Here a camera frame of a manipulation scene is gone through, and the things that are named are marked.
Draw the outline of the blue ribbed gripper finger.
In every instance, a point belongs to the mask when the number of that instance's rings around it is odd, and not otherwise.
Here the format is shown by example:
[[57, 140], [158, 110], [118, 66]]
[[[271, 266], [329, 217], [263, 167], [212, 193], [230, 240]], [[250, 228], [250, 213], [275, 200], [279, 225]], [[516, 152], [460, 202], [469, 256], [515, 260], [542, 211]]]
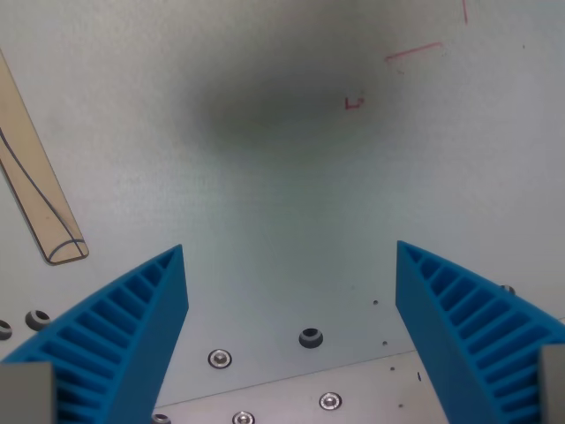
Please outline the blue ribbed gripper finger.
[[395, 305], [451, 423], [540, 423], [539, 351], [564, 341], [550, 314], [400, 241]]
[[4, 363], [53, 366], [60, 423], [148, 423], [188, 309], [176, 245], [80, 301]]

